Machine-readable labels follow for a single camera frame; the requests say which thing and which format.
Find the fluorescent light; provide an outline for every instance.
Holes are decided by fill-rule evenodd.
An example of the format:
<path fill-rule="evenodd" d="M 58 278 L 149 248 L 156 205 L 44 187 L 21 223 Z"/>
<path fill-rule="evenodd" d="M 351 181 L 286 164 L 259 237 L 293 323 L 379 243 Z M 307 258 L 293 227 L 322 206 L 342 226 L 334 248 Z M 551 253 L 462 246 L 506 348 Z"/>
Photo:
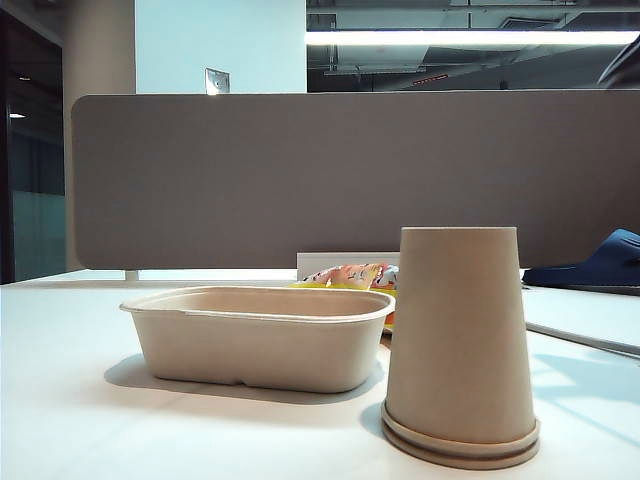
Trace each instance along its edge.
<path fill-rule="evenodd" d="M 307 45 L 626 45 L 640 32 L 556 30 L 336 30 L 307 32 Z"/>

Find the paper cup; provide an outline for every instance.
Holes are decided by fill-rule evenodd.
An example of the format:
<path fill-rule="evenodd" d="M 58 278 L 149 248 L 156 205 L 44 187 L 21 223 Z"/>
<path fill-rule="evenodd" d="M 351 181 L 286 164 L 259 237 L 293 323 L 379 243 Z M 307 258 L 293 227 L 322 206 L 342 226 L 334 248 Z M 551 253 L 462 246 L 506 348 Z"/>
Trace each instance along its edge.
<path fill-rule="evenodd" d="M 515 228 L 403 228 L 387 438 L 416 457 L 504 468 L 538 450 Z"/>

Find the snack bag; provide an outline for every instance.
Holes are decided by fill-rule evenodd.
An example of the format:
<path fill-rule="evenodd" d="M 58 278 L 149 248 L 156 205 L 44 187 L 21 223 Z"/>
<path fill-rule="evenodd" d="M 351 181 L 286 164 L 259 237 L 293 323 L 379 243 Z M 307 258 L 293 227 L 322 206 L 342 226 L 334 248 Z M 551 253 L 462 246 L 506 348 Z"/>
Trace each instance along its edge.
<path fill-rule="evenodd" d="M 397 283 L 397 266 L 387 263 L 367 263 L 364 265 L 339 265 L 327 268 L 289 286 L 293 288 L 371 289 L 395 297 Z M 390 313 L 385 319 L 385 333 L 391 333 L 393 316 L 394 314 Z"/>

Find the office desk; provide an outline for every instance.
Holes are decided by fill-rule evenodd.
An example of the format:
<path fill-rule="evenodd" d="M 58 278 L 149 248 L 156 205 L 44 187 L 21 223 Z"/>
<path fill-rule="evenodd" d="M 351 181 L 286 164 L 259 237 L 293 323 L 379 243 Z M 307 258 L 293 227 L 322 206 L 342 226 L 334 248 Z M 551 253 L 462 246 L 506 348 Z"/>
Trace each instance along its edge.
<path fill-rule="evenodd" d="M 387 342 L 368 381 L 339 395 L 174 382 L 147 373 L 118 310 L 180 285 L 285 285 L 295 271 L 122 278 L 83 271 L 2 288 L 3 480 L 640 478 L 637 358 L 528 333 L 539 454 L 507 470 L 454 470 L 384 439 Z M 640 334 L 639 297 L 532 289 L 524 299 L 534 323 L 608 330 L 622 316 L 620 336 Z"/>

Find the slipper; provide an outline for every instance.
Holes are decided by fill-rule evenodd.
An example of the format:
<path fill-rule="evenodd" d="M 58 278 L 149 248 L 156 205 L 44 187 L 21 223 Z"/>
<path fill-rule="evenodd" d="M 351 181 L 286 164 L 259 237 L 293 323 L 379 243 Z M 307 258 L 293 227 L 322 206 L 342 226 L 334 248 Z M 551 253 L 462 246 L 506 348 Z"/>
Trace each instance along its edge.
<path fill-rule="evenodd" d="M 576 265 L 532 268 L 522 281 L 539 287 L 640 286 L 640 235 L 618 229 L 591 255 Z"/>

